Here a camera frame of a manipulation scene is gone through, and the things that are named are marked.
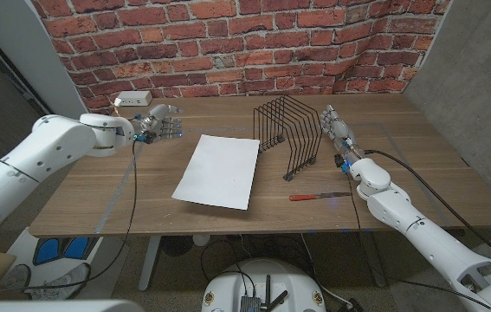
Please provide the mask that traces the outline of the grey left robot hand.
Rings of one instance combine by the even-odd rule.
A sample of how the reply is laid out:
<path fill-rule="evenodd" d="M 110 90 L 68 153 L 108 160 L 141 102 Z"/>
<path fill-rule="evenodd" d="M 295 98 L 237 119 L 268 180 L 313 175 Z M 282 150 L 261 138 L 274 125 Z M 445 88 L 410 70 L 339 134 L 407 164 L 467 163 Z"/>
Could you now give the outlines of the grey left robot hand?
<path fill-rule="evenodd" d="M 181 114 L 183 111 L 173 105 L 158 104 L 152 107 L 147 115 L 136 114 L 131 119 L 134 128 L 133 139 L 152 144 L 160 140 L 180 138 L 183 135 L 181 120 L 171 117 L 171 114 Z"/>

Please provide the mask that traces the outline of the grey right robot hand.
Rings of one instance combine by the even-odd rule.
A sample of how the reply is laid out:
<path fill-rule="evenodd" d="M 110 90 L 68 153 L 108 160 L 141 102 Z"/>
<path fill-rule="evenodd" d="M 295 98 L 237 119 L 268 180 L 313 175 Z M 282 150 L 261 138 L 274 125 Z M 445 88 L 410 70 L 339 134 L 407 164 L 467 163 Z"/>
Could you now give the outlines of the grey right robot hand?
<path fill-rule="evenodd" d="M 321 130 L 333 142 L 338 155 L 348 165 L 364 158 L 364 152 L 359 148 L 354 132 L 339 117 L 332 105 L 327 105 L 326 110 L 320 115 Z"/>

